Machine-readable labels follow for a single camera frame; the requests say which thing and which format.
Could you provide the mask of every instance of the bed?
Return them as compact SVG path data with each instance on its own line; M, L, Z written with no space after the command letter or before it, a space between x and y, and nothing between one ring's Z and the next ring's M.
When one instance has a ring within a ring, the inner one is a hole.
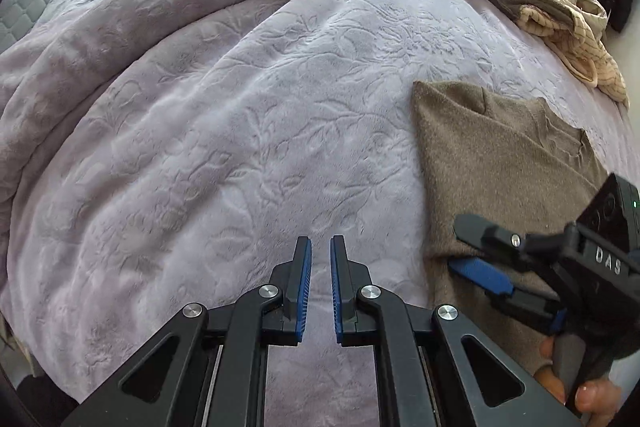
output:
M0 309L78 401L309 235L305 342L273 350L265 423L375 424L372 354L335 344L328 245L430 304L414 80L544 96L640 182L626 109L488 0L48 0L36 18L0 54Z

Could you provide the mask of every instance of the gray knit sweater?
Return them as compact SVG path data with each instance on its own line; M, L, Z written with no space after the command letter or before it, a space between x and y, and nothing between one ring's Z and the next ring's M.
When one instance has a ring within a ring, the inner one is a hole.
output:
M428 210L425 271L432 304L448 302L529 371L542 364L542 336L495 312L482 290L451 276L452 255L478 255L453 234L457 214L480 214L507 229L561 232L604 183L585 131L556 116L542 98L514 100L462 82L414 83ZM517 282L548 289L537 276Z

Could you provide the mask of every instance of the silver pivot bolt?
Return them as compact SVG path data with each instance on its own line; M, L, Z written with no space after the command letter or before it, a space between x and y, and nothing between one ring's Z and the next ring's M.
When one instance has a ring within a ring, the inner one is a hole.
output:
M278 287L273 284L265 284L264 286L260 286L258 293L260 297L264 297L265 299L270 299L271 297L275 297L278 294Z
M191 304L187 304L184 308L182 308L182 315L184 315L188 319L194 319L201 313L202 306L200 306L197 302L192 302Z
M369 284L367 286L363 286L362 290L360 290L360 293L362 293L362 296L366 299L377 299L378 297L380 297L382 291L377 286Z
M452 321L458 316L458 310L455 309L451 304L443 304L438 308L438 315L441 319L446 321Z

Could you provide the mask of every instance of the human hand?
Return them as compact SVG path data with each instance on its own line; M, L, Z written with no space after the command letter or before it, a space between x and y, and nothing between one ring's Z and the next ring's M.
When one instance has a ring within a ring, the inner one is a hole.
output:
M551 360L554 352L554 339L548 337L540 344L540 355ZM545 365L536 371L536 380L542 384L561 403L566 402L564 385L553 374L550 365ZM588 427L606 427L618 412L622 390L608 378L591 380L578 388L575 394L575 406L583 413L590 413L591 420Z

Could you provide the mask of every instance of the blue gripper pad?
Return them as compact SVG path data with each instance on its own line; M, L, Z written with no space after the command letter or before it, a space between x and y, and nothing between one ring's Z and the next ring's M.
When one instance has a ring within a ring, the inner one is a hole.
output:
M331 286L334 295L334 327L335 339L338 344L342 343L342 311L340 309L340 284L338 281L338 266L335 260L335 243L331 239Z
M298 312L296 314L296 338L302 342L302 335L306 326L306 307L309 304L309 285L311 283L311 241L306 242L305 258L300 274L300 286L298 290Z
M449 259L449 269L494 295L513 294L509 276L478 257Z

